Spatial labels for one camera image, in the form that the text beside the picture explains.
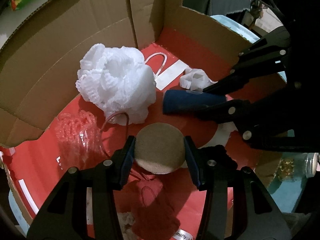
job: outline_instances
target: white string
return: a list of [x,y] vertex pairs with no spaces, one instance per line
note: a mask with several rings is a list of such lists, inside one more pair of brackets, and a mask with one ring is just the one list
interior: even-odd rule
[[155,78],[156,78],[156,77],[160,74],[161,70],[163,69],[164,64],[167,62],[167,55],[164,54],[164,53],[162,53],[162,52],[154,53],[154,54],[152,54],[151,56],[149,56],[144,63],[146,64],[146,63],[149,61],[149,59],[151,59],[151,58],[152,58],[153,56],[155,56],[155,55],[162,55],[162,56],[164,56],[164,60],[163,60],[162,66],[159,68],[158,72],[157,72],[156,75],[155,75]]

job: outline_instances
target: gray tablecloth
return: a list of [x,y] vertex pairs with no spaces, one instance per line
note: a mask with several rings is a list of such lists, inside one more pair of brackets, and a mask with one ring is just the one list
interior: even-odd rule
[[182,5],[209,16],[250,10],[250,0],[183,0]]

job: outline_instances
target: clear plastic jar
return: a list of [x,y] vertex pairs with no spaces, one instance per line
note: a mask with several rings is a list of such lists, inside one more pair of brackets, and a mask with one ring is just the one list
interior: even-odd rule
[[279,164],[277,176],[280,181],[311,178],[316,174],[318,153],[302,153],[283,158]]

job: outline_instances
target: beige fluffy object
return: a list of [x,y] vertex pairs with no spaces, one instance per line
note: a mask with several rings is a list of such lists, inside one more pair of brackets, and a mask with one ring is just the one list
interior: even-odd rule
[[185,161],[183,134],[167,123],[153,123],[139,131],[134,157],[139,166],[153,174],[167,174]]

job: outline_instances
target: metal screw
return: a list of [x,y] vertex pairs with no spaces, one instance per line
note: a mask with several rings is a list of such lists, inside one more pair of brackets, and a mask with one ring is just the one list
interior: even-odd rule
[[296,82],[294,83],[294,87],[295,87],[296,89],[300,89],[300,88],[301,88],[301,82],[296,81]]
[[234,114],[236,111],[236,108],[234,106],[230,107],[228,110],[228,114]]
[[105,165],[105,166],[111,166],[112,165],[112,160],[105,160],[104,162],[103,162],[103,165]]
[[250,131],[245,131],[245,132],[243,133],[243,135],[242,135],[242,138],[243,138],[244,140],[249,140],[249,139],[251,138],[251,136],[252,136],[252,133],[251,133]]
[[208,164],[209,166],[215,166],[215,165],[217,164],[217,162],[214,161],[214,160],[208,160],[207,164]]
[[69,170],[68,170],[68,172],[69,172],[70,174],[74,174],[74,173],[76,173],[76,171],[77,171],[77,168],[76,168],[76,167],[71,167],[71,168],[69,168]]
[[244,168],[243,168],[243,172],[244,172],[244,173],[247,173],[247,174],[250,174],[250,173],[251,173],[251,170],[250,170],[248,167],[244,167]]

